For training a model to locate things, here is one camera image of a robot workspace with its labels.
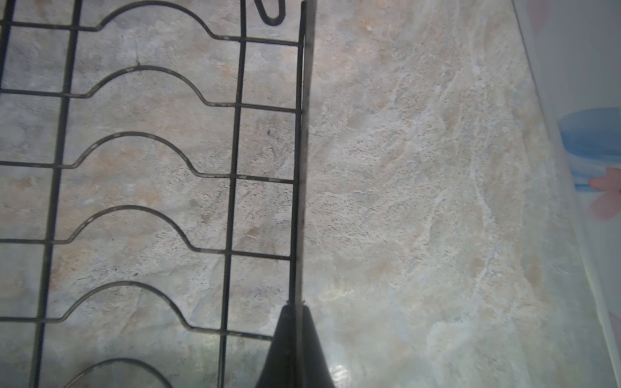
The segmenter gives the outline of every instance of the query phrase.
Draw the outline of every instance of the marble countertop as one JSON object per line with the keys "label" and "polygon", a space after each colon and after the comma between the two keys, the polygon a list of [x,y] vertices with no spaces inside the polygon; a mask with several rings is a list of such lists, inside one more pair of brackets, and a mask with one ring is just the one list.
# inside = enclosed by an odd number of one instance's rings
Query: marble countertop
{"label": "marble countertop", "polygon": [[[125,3],[85,0],[82,23]],[[238,33],[237,2],[179,3],[214,32]],[[299,6],[287,4],[274,28],[249,1],[248,34],[295,40]],[[69,23],[70,10],[64,0],[18,0],[16,20]],[[13,28],[2,86],[59,90],[67,38]],[[237,56],[237,43],[210,39],[175,10],[134,10],[79,34],[72,91],[140,63],[232,101]],[[291,106],[295,61],[293,47],[249,43],[244,102]],[[337,388],[615,387],[511,2],[321,1],[312,82],[304,298]],[[50,163],[58,110],[55,98],[0,96],[0,159]],[[199,171],[228,173],[232,122],[232,109],[202,105],[176,78],[127,74],[72,100],[65,161],[136,130],[171,140]],[[287,114],[243,110],[239,172],[290,179],[293,125]],[[0,172],[0,237],[43,238],[51,172]],[[240,183],[234,249],[286,254],[290,196],[276,183]],[[228,182],[192,175],[146,138],[114,140],[63,172],[57,237],[126,203],[162,211],[195,245],[224,247]],[[41,247],[0,245],[0,257],[0,314],[33,315]],[[288,270],[233,257],[231,329],[273,332]],[[190,323],[218,327],[222,271],[221,256],[189,251],[161,220],[118,212],[54,249],[48,314],[129,279],[167,293]],[[22,387],[34,328],[0,327],[9,349],[0,381]],[[268,346],[231,339],[227,387],[252,386]],[[211,387],[217,349],[217,336],[188,333],[155,296],[109,290],[48,325],[42,386],[133,356],[176,387]],[[97,373],[100,386],[148,386],[127,367]]]}

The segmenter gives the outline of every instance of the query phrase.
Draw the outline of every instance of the metal wire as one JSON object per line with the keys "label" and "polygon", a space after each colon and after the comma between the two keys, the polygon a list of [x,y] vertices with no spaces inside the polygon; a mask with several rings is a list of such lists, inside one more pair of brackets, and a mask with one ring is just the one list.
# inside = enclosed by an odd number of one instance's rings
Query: metal wire
{"label": "metal wire", "polygon": [[136,132],[136,131],[116,132],[116,133],[113,133],[112,135],[102,137],[98,141],[91,144],[84,152],[82,152],[82,154],[76,159],[76,161],[70,165],[55,165],[54,163],[30,163],[30,162],[24,162],[24,161],[0,161],[0,166],[76,169],[82,164],[84,159],[86,159],[86,157],[95,150],[95,148],[99,147],[100,145],[106,142],[109,142],[110,140],[114,140],[114,139],[121,138],[121,137],[146,137],[146,138],[155,140],[156,142],[160,142],[166,145],[168,148],[175,151],[177,155],[181,157],[181,159],[186,163],[186,166],[188,167],[190,172],[192,172],[192,174],[200,178],[231,178],[233,177],[236,179],[245,179],[248,181],[274,182],[274,183],[286,183],[286,184],[293,183],[292,179],[269,178],[266,176],[239,175],[239,174],[232,176],[231,174],[201,173],[194,167],[194,165],[192,164],[190,159],[186,156],[186,154],[183,153],[183,151],[181,151],[179,148],[177,148],[177,146],[175,146],[168,140],[161,138],[159,136],[153,135],[151,133]]}
{"label": "metal wire", "polygon": [[[284,0],[279,0],[279,13],[275,18],[267,16],[265,12],[265,8],[263,7],[263,3],[261,0],[255,0],[255,4],[257,6],[258,12],[263,19],[263,21],[268,25],[278,25],[282,23],[285,17],[285,8],[284,8]],[[80,25],[80,15],[82,8],[82,0],[74,0],[73,7],[73,15],[71,18],[70,25],[62,25],[62,24],[42,24],[42,23],[33,23],[33,22],[19,22],[14,21],[14,11],[16,6],[16,0],[7,0],[4,8],[4,14],[2,20],[0,20],[0,26],[2,27],[2,31],[0,33],[0,86],[2,85],[2,77],[4,74],[4,67],[6,64],[6,55],[7,49],[9,45],[11,27],[29,27],[35,29],[51,29],[51,30],[68,30],[69,31],[69,41],[68,48],[66,53],[66,61],[65,61],[65,70],[63,75],[63,86],[61,91],[59,92],[50,92],[50,91],[38,91],[38,90],[24,90],[24,89],[4,89],[0,88],[0,94],[21,94],[28,96],[43,96],[43,97],[55,97],[61,99],[60,106],[60,114],[58,118],[58,129],[57,129],[57,139],[55,145],[55,153],[54,159],[52,163],[36,163],[36,162],[21,162],[21,161],[0,161],[0,166],[16,166],[16,167],[26,167],[26,168],[48,168],[52,169],[52,184],[50,188],[50,201],[48,205],[48,217],[47,217],[47,225],[45,229],[45,238],[43,239],[28,239],[28,238],[0,238],[0,243],[12,243],[12,244],[39,244],[43,245],[43,260],[42,260],[42,269],[41,269],[41,277],[40,277],[40,285],[39,285],[39,299],[37,303],[37,313],[34,317],[0,317],[0,322],[20,322],[20,323],[34,323],[35,324],[35,338],[34,338],[34,348],[32,352],[32,363],[30,370],[30,379],[29,379],[29,387],[36,388],[39,386],[40,382],[40,371],[41,365],[43,362],[43,340],[45,338],[45,326],[48,324],[59,324],[64,322],[83,302],[85,302],[91,296],[101,292],[103,290],[113,288],[113,287],[137,287],[139,289],[143,289],[145,291],[151,292],[164,300],[168,307],[175,313],[180,324],[188,331],[191,332],[199,332],[199,333],[207,333],[213,335],[220,336],[220,344],[219,344],[219,362],[218,362],[218,376],[217,376],[217,385],[219,388],[224,386],[224,377],[226,370],[226,352],[227,352],[227,337],[228,336],[238,336],[243,338],[253,338],[257,340],[272,340],[271,336],[260,335],[256,333],[247,333],[247,332],[238,332],[234,330],[228,329],[228,319],[229,319],[229,299],[230,299],[230,275],[231,275],[231,260],[233,255],[239,256],[249,256],[254,258],[266,258],[266,259],[278,259],[278,260],[286,260],[290,263],[290,273],[289,273],[289,301],[290,303],[299,304],[301,306],[301,244],[298,244],[300,240],[300,236],[302,233],[302,224],[303,224],[303,211],[304,211],[304,176],[306,173],[305,162],[306,162],[306,125],[305,115],[302,111],[302,96],[307,96],[309,81],[303,81],[303,79],[307,78],[307,72],[310,70],[310,66],[308,63],[303,64],[305,59],[305,42],[306,42],[306,2],[302,2],[302,12],[301,12],[301,23],[299,29],[298,41],[291,42],[287,40],[275,40],[268,38],[256,38],[256,37],[248,37],[247,36],[247,27],[246,27],[246,2],[245,0],[240,0],[240,35],[239,36],[228,36],[228,35],[219,35],[213,33],[213,31],[208,28],[207,24],[198,17],[195,13],[186,9],[185,7],[179,6],[177,4],[173,4],[167,1],[137,1],[126,6],[122,6],[112,11],[110,14],[105,16],[97,25],[94,26],[84,26]],[[183,12],[188,16],[192,17],[206,32],[207,34],[216,40],[226,40],[231,42],[238,42],[240,44],[240,54],[239,54],[239,63],[238,63],[238,73],[237,73],[237,91],[235,95],[235,102],[212,102],[205,99],[200,90],[194,85],[190,80],[188,80],[183,75],[161,66],[153,66],[153,65],[138,65],[132,66],[128,68],[124,68],[121,70],[117,70],[98,83],[96,83],[89,91],[86,93],[74,93],[71,92],[71,84],[73,79],[73,68],[76,57],[76,49],[77,49],[77,39],[78,32],[98,32],[101,31],[105,26],[110,23],[115,17],[121,15],[124,12],[127,12],[131,9],[136,9],[144,6],[161,6],[161,7],[169,7],[172,9],[176,9],[177,11]],[[296,104],[295,108],[288,107],[276,107],[269,105],[260,105],[260,104],[246,104],[242,102],[242,94],[243,94],[243,76],[244,76],[244,68],[245,68],[245,55],[246,55],[246,45],[247,42],[251,43],[264,43],[271,45],[282,45],[282,46],[294,46],[297,47],[297,73],[296,73]],[[226,107],[226,108],[234,108],[234,118],[233,118],[233,140],[232,140],[232,157],[231,157],[231,168],[230,173],[228,174],[216,174],[216,173],[203,173],[198,171],[189,158],[183,153],[177,146],[175,146],[172,142],[153,135],[151,133],[146,132],[136,132],[136,131],[126,131],[126,132],[117,132],[112,135],[108,135],[102,137],[98,141],[94,142],[91,146],[89,146],[82,154],[71,164],[64,163],[63,156],[65,150],[65,137],[66,137],[66,128],[69,114],[69,105],[71,99],[87,99],[93,97],[98,90],[104,87],[107,83],[112,81],[113,79],[122,76],[123,74],[132,73],[135,71],[159,71],[162,73],[166,73],[172,75],[184,83],[186,83],[193,91],[196,93],[196,96],[199,100],[209,107]],[[276,111],[276,112],[285,112],[290,114],[295,114],[295,146],[294,146],[294,177],[293,179],[279,179],[279,178],[270,178],[270,177],[262,177],[262,176],[249,176],[238,174],[237,165],[238,165],[238,149],[239,149],[239,136],[240,136],[240,121],[241,121],[241,111],[242,109],[259,109],[265,111]],[[172,219],[167,217],[165,214],[151,209],[149,207],[139,206],[139,205],[119,205],[110,207],[108,209],[104,209],[99,211],[92,216],[90,216],[87,220],[81,223],[76,230],[71,233],[71,235],[64,240],[56,239],[56,222],[58,215],[58,203],[60,199],[60,182],[61,182],[61,172],[64,169],[76,169],[78,168],[82,162],[99,146],[102,144],[109,142],[113,139],[120,137],[145,137],[151,140],[160,142],[170,149],[172,149],[181,159],[185,162],[186,166],[194,174],[200,178],[224,178],[229,179],[229,204],[227,209],[227,236],[225,242],[224,249],[215,249],[215,248],[201,248],[199,246],[193,245],[187,235],[183,232],[181,227],[177,223],[175,223]],[[281,256],[281,255],[271,255],[265,253],[257,253],[257,252],[246,252],[246,251],[237,251],[233,250],[233,221],[235,214],[235,191],[237,188],[237,180],[238,179],[246,179],[251,181],[266,181],[273,183],[281,183],[281,184],[291,184],[292,185],[292,217],[291,217],[291,251],[289,256]],[[215,253],[224,255],[224,278],[223,278],[223,291],[222,291],[222,311],[221,311],[221,321],[220,328],[206,328],[206,327],[197,327],[190,325],[187,320],[184,318],[179,307],[162,291],[157,288],[150,286],[145,283],[135,282],[135,281],[117,281],[112,283],[103,284],[99,287],[96,287],[83,296],[81,296],[73,305],[60,317],[60,318],[52,318],[47,316],[47,305],[48,305],[48,293],[50,286],[50,275],[51,275],[51,265],[52,265],[52,256],[53,256],[53,247],[54,245],[65,245],[71,243],[78,235],[82,232],[84,228],[86,228],[91,222],[95,221],[99,217],[102,217],[106,214],[110,214],[112,212],[120,211],[120,210],[137,210],[146,212],[152,215],[159,217],[164,220],[168,225],[170,225],[177,234],[181,237],[182,241],[185,245],[192,251],[199,253]],[[80,373],[78,373],[67,385],[66,388],[69,388],[76,384],[82,377],[87,375],[88,373],[102,368],[104,366],[113,364],[113,363],[125,363],[129,365],[136,366],[138,368],[142,368],[149,372],[151,375],[155,376],[165,387],[171,387],[170,382],[166,379],[164,375],[162,375],[159,371],[157,371],[151,365],[144,363],[143,361],[131,358],[112,358],[105,361],[101,361],[97,364],[94,364]],[[296,377],[295,382],[296,387],[301,387],[300,377]]]}
{"label": "metal wire", "polygon": [[257,11],[259,11],[259,16],[261,16],[261,20],[263,23],[267,25],[279,25],[284,20],[285,8],[284,8],[284,0],[278,0],[278,16],[269,17],[267,12],[265,12],[265,7],[263,6],[263,0],[255,0],[255,5]]}
{"label": "metal wire", "polygon": [[196,93],[196,96],[201,100],[201,102],[207,106],[211,107],[242,107],[242,108],[250,108],[250,109],[260,109],[263,111],[276,111],[276,112],[286,112],[286,113],[295,113],[296,110],[292,108],[278,107],[278,106],[269,106],[269,105],[259,105],[259,104],[244,104],[241,101],[239,102],[212,102],[208,101],[203,97],[202,93],[196,85],[194,85],[189,79],[185,78],[181,74],[176,71],[170,70],[168,68],[164,68],[161,66],[152,66],[152,65],[138,65],[132,66],[128,68],[124,68],[121,70],[117,70],[105,78],[103,78],[100,82],[96,83],[88,92],[86,93],[70,93],[70,92],[45,92],[45,91],[31,91],[31,90],[21,90],[21,89],[0,89],[0,93],[4,94],[25,94],[28,96],[44,96],[44,97],[68,97],[68,98],[79,98],[79,99],[87,99],[91,98],[95,95],[95,93],[100,90],[105,84],[112,81],[116,77],[120,77],[123,74],[133,73],[134,71],[159,71],[162,73],[170,74],[174,77],[179,78],[183,82],[185,82],[193,91]]}
{"label": "metal wire", "polygon": [[75,383],[78,382],[78,380],[80,380],[82,377],[86,376],[87,374],[89,374],[90,372],[93,372],[96,369],[99,368],[103,368],[104,366],[110,365],[110,364],[117,364],[117,363],[121,363],[121,364],[129,364],[129,365],[133,365],[133,366],[137,366],[138,368],[144,369],[145,371],[147,371],[149,374],[155,376],[156,379],[158,379],[158,381],[166,388],[173,388],[172,384],[170,384],[170,381],[168,381],[167,378],[165,378],[162,373],[158,372],[157,369],[155,369],[154,367],[150,366],[149,364],[139,360],[139,359],[135,359],[135,358],[111,358],[111,359],[107,359],[105,361],[101,361],[100,363],[97,363],[95,365],[91,365],[90,367],[84,369],[83,371],[81,371],[80,373],[78,373],[74,378],[71,379],[70,382],[67,383],[67,385],[65,385],[65,388],[71,388],[73,387],[73,385]]}

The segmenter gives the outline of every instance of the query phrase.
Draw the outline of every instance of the pink flower pattern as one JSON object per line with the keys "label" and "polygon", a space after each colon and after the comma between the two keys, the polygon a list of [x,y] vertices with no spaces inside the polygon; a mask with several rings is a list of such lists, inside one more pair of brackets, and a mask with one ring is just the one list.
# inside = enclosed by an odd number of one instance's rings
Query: pink flower pattern
{"label": "pink flower pattern", "polygon": [[606,176],[589,180],[589,186],[605,192],[591,204],[598,219],[608,221],[621,212],[621,169],[606,167]]}

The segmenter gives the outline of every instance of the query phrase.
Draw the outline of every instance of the black wire rack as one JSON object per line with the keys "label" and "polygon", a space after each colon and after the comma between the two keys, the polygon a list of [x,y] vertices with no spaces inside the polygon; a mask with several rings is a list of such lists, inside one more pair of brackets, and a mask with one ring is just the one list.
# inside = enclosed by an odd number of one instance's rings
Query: black wire rack
{"label": "black wire rack", "polygon": [[[308,101],[309,101],[309,92],[310,92],[310,81],[311,81],[311,68],[312,68],[312,42],[314,40],[314,16],[315,16],[315,2],[314,0],[305,0],[301,2],[301,18],[299,24],[299,35],[297,41],[288,41],[288,40],[275,40],[268,38],[259,38],[259,37],[249,37],[247,36],[247,22],[246,22],[246,1],[240,0],[240,35],[239,36],[228,36],[228,35],[218,35],[211,31],[211,29],[205,24],[205,22],[198,17],[195,13],[186,9],[183,6],[179,6],[177,4],[173,4],[167,1],[137,1],[126,6],[122,6],[110,14],[108,14],[105,18],[103,18],[100,23],[94,26],[85,26],[80,24],[80,16],[82,10],[82,0],[74,0],[73,4],[73,14],[71,17],[71,24],[69,25],[61,25],[61,24],[42,24],[42,23],[33,23],[33,22],[19,22],[14,21],[14,11],[16,7],[17,0],[7,0],[6,5],[4,7],[4,15],[2,20],[0,20],[0,25],[2,27],[2,32],[0,35],[0,86],[2,85],[2,76],[4,73],[4,67],[7,57],[7,49],[9,45],[9,35],[11,33],[11,27],[28,27],[33,29],[48,29],[48,30],[68,30],[69,31],[69,41],[68,41],[68,49],[66,53],[66,61],[65,61],[65,70],[63,75],[63,83],[62,89],[58,92],[50,92],[50,91],[36,91],[36,90],[23,90],[23,89],[6,89],[0,88],[0,94],[23,94],[29,96],[45,96],[45,97],[53,97],[60,99],[60,115],[58,117],[58,129],[56,135],[56,143],[55,143],[55,152],[53,163],[30,163],[30,162],[21,162],[21,161],[0,161],[0,166],[16,166],[16,167],[26,167],[26,168],[46,168],[52,170],[52,184],[50,189],[50,200],[47,212],[47,224],[45,227],[45,238],[44,239],[29,239],[29,238],[2,238],[0,239],[0,243],[2,244],[36,244],[43,245],[43,260],[42,260],[42,269],[41,269],[41,277],[40,277],[40,285],[39,285],[39,298],[37,303],[37,314],[35,317],[0,317],[0,322],[20,322],[20,323],[34,323],[35,324],[35,338],[34,338],[34,349],[32,352],[32,364],[30,369],[30,377],[29,377],[29,387],[36,388],[40,384],[40,371],[42,365],[42,354],[43,354],[43,343],[45,338],[45,326],[55,323],[64,322],[71,313],[74,312],[75,309],[78,308],[80,304],[86,301],[91,296],[101,292],[105,289],[113,288],[113,287],[137,287],[139,289],[143,289],[149,291],[159,298],[163,299],[170,309],[176,314],[179,322],[182,326],[191,332],[199,332],[199,333],[210,333],[220,336],[219,343],[219,358],[218,358],[218,369],[217,369],[217,386],[224,386],[224,371],[225,371],[225,361],[227,355],[227,337],[228,336],[238,336],[243,338],[254,338],[258,340],[272,340],[272,336],[260,335],[256,333],[247,333],[247,332],[239,332],[229,330],[228,328],[228,319],[229,319],[229,295],[230,295],[230,277],[231,277],[231,257],[232,255],[240,255],[240,256],[249,256],[254,258],[266,258],[266,259],[277,259],[277,260],[285,260],[289,262],[289,302],[288,305],[293,306],[295,314],[294,314],[294,331],[295,331],[295,341],[292,341],[292,347],[294,349],[291,350],[293,354],[296,355],[295,365],[292,365],[292,369],[295,371],[294,376],[292,378],[292,384],[294,387],[301,387],[303,385],[302,375],[303,375],[303,362],[301,361],[303,358],[302,352],[302,241],[303,241],[303,225],[304,225],[304,197],[305,197],[305,186],[306,186],[306,145],[307,145],[307,123],[308,123]],[[270,17],[267,15],[263,3],[261,0],[255,0],[256,7],[261,16],[263,22],[268,25],[278,25],[282,23],[285,18],[285,3],[284,0],[278,0],[278,9],[279,13],[276,17]],[[83,94],[73,93],[71,92],[71,83],[73,79],[73,70],[74,63],[76,58],[76,47],[78,43],[78,34],[82,33],[93,33],[102,30],[106,24],[108,24],[111,20],[113,20],[118,15],[129,11],[131,9],[135,9],[138,7],[147,7],[147,6],[160,6],[160,7],[169,7],[176,9],[180,12],[183,12],[190,17],[192,17],[206,32],[207,34],[216,40],[226,40],[231,42],[238,42],[240,45],[239,51],[239,61],[238,61],[238,70],[237,70],[237,91],[235,95],[234,102],[212,102],[206,100],[201,94],[200,90],[187,78],[183,75],[164,67],[159,66],[150,66],[150,65],[138,65],[130,68],[124,68],[118,71],[111,73],[106,76],[100,82],[95,84],[88,92]],[[269,105],[259,105],[259,104],[246,104],[242,102],[242,93],[243,93],[243,76],[244,76],[244,66],[245,66],[245,56],[246,56],[246,45],[248,42],[253,43],[264,43],[268,45],[282,45],[282,46],[292,46],[297,47],[297,73],[296,73],[296,103],[295,107],[276,107]],[[89,148],[87,148],[76,161],[71,164],[66,164],[64,161],[63,155],[65,151],[65,137],[66,137],[66,129],[67,129],[67,121],[69,114],[69,105],[72,99],[87,99],[92,97],[98,90],[100,90],[106,83],[112,81],[116,77],[120,77],[123,74],[131,73],[134,71],[159,71],[162,73],[169,74],[171,76],[177,77],[183,82],[185,82],[195,93],[196,96],[200,99],[200,101],[209,107],[227,107],[233,108],[235,110],[234,118],[233,118],[233,130],[232,130],[232,157],[231,157],[231,167],[229,174],[212,174],[212,173],[202,173],[196,170],[196,168],[192,165],[189,158],[174,144],[170,141],[152,135],[146,132],[118,132],[114,133],[110,136],[106,136],[101,138],[100,140],[93,143]],[[242,109],[258,109],[264,111],[278,111],[278,112],[286,112],[295,115],[295,145],[294,145],[294,174],[293,179],[278,179],[278,178],[269,178],[262,176],[249,176],[242,175],[237,173],[237,164],[238,164],[238,148],[239,148],[239,137],[240,137],[240,117]],[[120,205],[115,207],[110,207],[108,209],[104,209],[96,214],[93,214],[85,220],[66,240],[57,240],[55,238],[56,234],[56,224],[57,224],[57,213],[58,213],[58,203],[60,196],[60,182],[62,171],[64,169],[75,169],[80,166],[80,164],[86,159],[91,152],[98,146],[103,143],[109,142],[113,139],[120,137],[147,137],[152,140],[156,140],[169,148],[175,151],[186,163],[188,169],[192,172],[192,174],[200,177],[200,178],[220,178],[220,179],[228,179],[229,180],[229,205],[228,205],[228,216],[227,216],[227,229],[226,229],[226,245],[223,250],[220,249],[212,249],[212,248],[202,248],[199,246],[194,246],[187,238],[186,234],[183,230],[175,223],[172,219],[167,217],[165,214],[151,209],[149,207],[139,206],[139,205]],[[269,181],[276,182],[282,184],[290,184],[292,186],[292,214],[291,214],[291,242],[290,242],[290,253],[288,256],[282,255],[270,255],[264,253],[256,253],[256,252],[246,252],[246,251],[235,251],[233,250],[233,218],[234,218],[234,208],[235,208],[235,189],[237,185],[238,179],[246,179],[251,181]],[[104,284],[97,288],[94,288],[80,297],[63,315],[62,317],[53,318],[47,315],[47,307],[48,307],[48,293],[50,288],[50,275],[52,268],[52,253],[55,245],[64,245],[71,243],[80,232],[86,228],[91,222],[96,220],[103,215],[106,215],[111,212],[116,212],[118,210],[137,210],[142,212],[147,212],[149,214],[155,215],[162,220],[164,220],[167,224],[174,228],[174,230],[179,234],[181,239],[184,241],[185,245],[192,251],[201,252],[201,253],[217,253],[224,255],[224,281],[223,281],[223,291],[222,291],[222,311],[221,311],[221,321],[220,328],[207,328],[207,327],[197,327],[190,325],[183,314],[181,313],[179,307],[162,291],[158,290],[155,287],[152,287],[148,284],[144,284],[141,282],[135,281],[117,281],[108,284]],[[83,376],[87,375],[89,372],[110,365],[114,363],[124,363],[135,366],[137,368],[141,368],[147,372],[149,372],[152,376],[154,376],[158,381],[162,383],[165,387],[171,387],[172,385],[166,379],[164,375],[162,375],[159,371],[157,371],[154,367],[150,366],[147,363],[144,363],[138,359],[132,358],[112,358],[107,359],[105,361],[101,361],[100,363],[94,364],[79,374],[77,374],[71,381],[69,381],[65,387],[71,387],[75,383],[78,382]]]}

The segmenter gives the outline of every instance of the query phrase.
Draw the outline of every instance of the curved wire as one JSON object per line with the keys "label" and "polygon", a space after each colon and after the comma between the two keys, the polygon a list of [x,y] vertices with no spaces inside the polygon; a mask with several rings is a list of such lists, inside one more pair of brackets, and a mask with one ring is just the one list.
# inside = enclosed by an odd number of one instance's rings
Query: curved wire
{"label": "curved wire", "polygon": [[99,286],[97,288],[94,288],[94,289],[90,290],[89,292],[85,293],[84,295],[82,295],[80,297],[80,299],[76,300],[71,305],[71,307],[69,307],[69,309],[63,314],[62,317],[60,317],[60,318],[44,318],[44,319],[41,320],[41,322],[44,322],[44,323],[61,323],[61,322],[64,322],[64,321],[67,320],[67,318],[69,318],[71,313],[73,313],[82,303],[84,303],[86,301],[86,299],[88,299],[91,296],[97,294],[98,292],[101,292],[101,291],[106,290],[108,288],[127,287],[127,286],[137,287],[137,288],[149,291],[152,294],[155,294],[156,296],[158,296],[161,300],[166,302],[168,307],[170,307],[170,309],[177,316],[177,319],[179,320],[179,323],[181,324],[181,326],[183,326],[189,332],[220,334],[220,330],[218,330],[218,329],[207,328],[207,327],[198,327],[198,326],[190,325],[188,323],[188,321],[186,321],[186,319],[183,317],[183,313],[181,312],[179,307],[177,307],[177,305],[173,302],[173,300],[170,299],[166,294],[164,294],[162,291],[158,290],[157,288],[155,288],[153,286],[149,286],[148,284],[141,283],[141,282],[136,282],[136,281],[130,281],[130,280],[123,280],[123,281],[107,283],[107,284],[104,284],[103,286]]}
{"label": "curved wire", "polygon": [[259,11],[259,16],[261,16],[261,20],[263,23],[271,26],[279,25],[284,20],[285,9],[284,9],[284,0],[278,0],[278,16],[269,17],[267,12],[265,12],[265,7],[263,6],[263,0],[255,0],[256,10]]}
{"label": "curved wire", "polygon": [[65,388],[72,387],[75,383],[78,382],[78,380],[80,380],[82,377],[86,376],[90,372],[93,372],[95,369],[103,368],[104,366],[107,366],[107,365],[110,365],[110,364],[115,364],[115,363],[129,364],[129,365],[133,365],[133,366],[137,366],[139,368],[142,368],[145,371],[147,371],[148,373],[150,373],[151,375],[155,376],[155,378],[158,379],[158,381],[164,387],[166,387],[166,388],[173,388],[173,385],[170,384],[170,381],[168,381],[168,379],[166,377],[164,377],[164,375],[162,373],[160,373],[157,369],[155,369],[154,367],[152,367],[149,364],[145,363],[144,361],[141,361],[141,360],[135,359],[135,358],[111,358],[111,359],[107,359],[105,361],[101,361],[100,363],[91,365],[90,367],[88,367],[88,368],[84,369],[83,371],[81,371],[80,373],[78,373],[74,378],[72,378],[71,381],[68,382],[65,385]]}
{"label": "curved wire", "polygon": [[164,220],[168,225],[172,226],[173,229],[177,232],[177,234],[179,234],[179,236],[181,237],[183,242],[186,244],[186,246],[188,248],[190,248],[190,250],[192,250],[194,252],[224,253],[224,250],[212,249],[212,248],[199,248],[198,246],[192,245],[192,243],[188,239],[188,236],[186,236],[186,234],[183,233],[182,229],[179,227],[179,225],[176,224],[175,221],[171,220],[164,213],[161,213],[161,212],[159,212],[159,211],[157,211],[155,209],[151,209],[150,207],[140,206],[140,205],[119,205],[119,206],[112,206],[112,207],[109,207],[109,208],[104,209],[104,210],[100,210],[99,212],[96,212],[95,214],[90,216],[88,219],[86,219],[86,221],[81,223],[79,225],[79,227],[76,230],[74,230],[73,233],[67,239],[65,239],[65,240],[54,240],[54,241],[52,241],[52,244],[56,244],[56,245],[69,244],[70,242],[75,240],[75,238],[80,234],[80,232],[82,232],[82,230],[84,228],[86,228],[88,226],[88,224],[90,224],[91,222],[95,221],[99,217],[102,217],[103,215],[106,215],[106,214],[112,213],[112,212],[117,212],[119,210],[139,210],[141,212],[145,212],[145,213],[156,215],[157,217],[159,217],[162,220]]}
{"label": "curved wire", "polygon": [[177,307],[177,305],[173,302],[173,300],[170,299],[166,294],[164,294],[162,291],[158,290],[157,288],[153,286],[149,286],[148,284],[137,282],[137,281],[132,281],[132,280],[121,280],[121,281],[116,281],[112,283],[107,283],[107,284],[104,284],[102,286],[99,286],[99,287],[96,287],[90,290],[89,292],[82,295],[78,300],[76,300],[71,305],[71,307],[69,307],[69,309],[60,318],[34,318],[34,320],[35,322],[41,322],[41,323],[62,323],[66,321],[69,318],[69,316],[82,303],[86,301],[86,299],[90,298],[91,296],[103,290],[107,290],[108,288],[114,288],[114,287],[137,287],[137,288],[146,290],[148,292],[151,292],[152,294],[155,294],[161,300],[166,302],[168,307],[170,307],[170,309],[177,316],[177,319],[179,320],[179,323],[181,324],[181,326],[183,326],[189,332],[209,333],[209,334],[218,334],[218,335],[226,334],[226,335],[239,336],[239,337],[245,337],[245,338],[254,338],[257,340],[266,340],[266,341],[271,341],[273,339],[273,337],[269,335],[236,332],[234,330],[222,330],[222,329],[214,329],[214,328],[209,328],[209,327],[200,327],[200,326],[190,325],[188,321],[185,319],[185,317],[183,316],[181,309],[179,309],[179,307]]}
{"label": "curved wire", "polygon": [[111,74],[107,75],[106,77],[104,77],[100,82],[96,83],[86,93],[82,93],[82,94],[80,94],[80,93],[66,93],[66,94],[64,94],[64,96],[71,97],[71,98],[90,98],[98,90],[100,90],[105,84],[107,84],[108,82],[112,81],[114,78],[122,76],[123,74],[133,73],[134,71],[143,71],[143,70],[159,71],[161,73],[170,74],[170,75],[172,75],[174,77],[179,78],[180,80],[185,82],[194,91],[194,93],[196,93],[196,96],[201,100],[201,102],[203,104],[207,105],[207,106],[214,106],[214,107],[234,107],[235,106],[234,102],[212,102],[212,101],[208,101],[207,99],[205,99],[205,97],[203,97],[201,91],[198,90],[196,85],[194,85],[192,83],[192,81],[190,81],[186,77],[182,76],[181,74],[177,73],[174,70],[170,70],[168,68],[161,67],[161,66],[152,66],[152,65],[138,65],[138,66],[132,66],[132,67],[124,68],[124,69],[121,69],[121,70],[117,70],[114,73],[111,73]]}
{"label": "curved wire", "polygon": [[175,146],[174,144],[172,144],[168,140],[166,140],[164,138],[161,138],[159,136],[156,136],[156,135],[152,135],[150,133],[137,132],[137,131],[117,132],[117,133],[113,133],[112,135],[108,135],[108,136],[102,137],[101,139],[99,139],[96,142],[94,142],[93,144],[91,144],[84,152],[82,152],[82,154],[78,157],[78,159],[76,159],[75,162],[73,162],[70,165],[60,165],[58,167],[64,168],[64,169],[76,169],[77,167],[79,167],[82,164],[84,159],[86,159],[86,157],[88,155],[90,155],[91,152],[93,152],[95,150],[95,148],[99,147],[103,143],[109,142],[110,140],[113,140],[113,139],[116,139],[116,138],[120,138],[120,137],[128,137],[128,136],[146,137],[146,138],[155,140],[156,142],[160,142],[160,143],[168,146],[168,148],[170,148],[173,151],[175,151],[177,153],[177,155],[179,155],[181,157],[181,159],[183,159],[183,161],[186,163],[186,166],[188,166],[188,168],[192,172],[192,174],[194,174],[196,176],[199,176],[201,178],[229,178],[229,176],[230,176],[229,174],[201,173],[201,172],[199,172],[194,167],[194,165],[192,164],[190,159],[186,156],[186,154],[184,154],[183,151],[181,151],[177,146]]}
{"label": "curved wire", "polygon": [[118,15],[121,15],[122,13],[127,12],[127,11],[129,11],[131,9],[134,9],[134,8],[146,7],[146,6],[161,6],[161,7],[169,7],[169,8],[177,9],[177,10],[179,10],[179,11],[189,15],[190,17],[192,17],[192,19],[196,20],[201,25],[201,27],[209,34],[209,36],[212,37],[213,39],[217,39],[217,40],[238,40],[238,39],[235,39],[235,37],[228,37],[226,35],[214,34],[213,32],[211,32],[211,30],[209,29],[207,24],[205,24],[205,22],[202,21],[202,19],[197,14],[193,13],[192,11],[190,11],[189,9],[187,9],[185,7],[182,7],[180,5],[174,4],[172,2],[158,1],[158,0],[136,1],[136,2],[130,3],[130,4],[126,5],[126,6],[119,7],[117,9],[115,9],[114,11],[112,11],[111,13],[109,13],[105,18],[101,19],[101,21],[99,23],[97,23],[97,25],[94,25],[93,27],[85,27],[83,29],[83,31],[88,31],[88,32],[101,31],[106,26],[106,24],[110,23],[112,21],[112,19],[114,19]]}

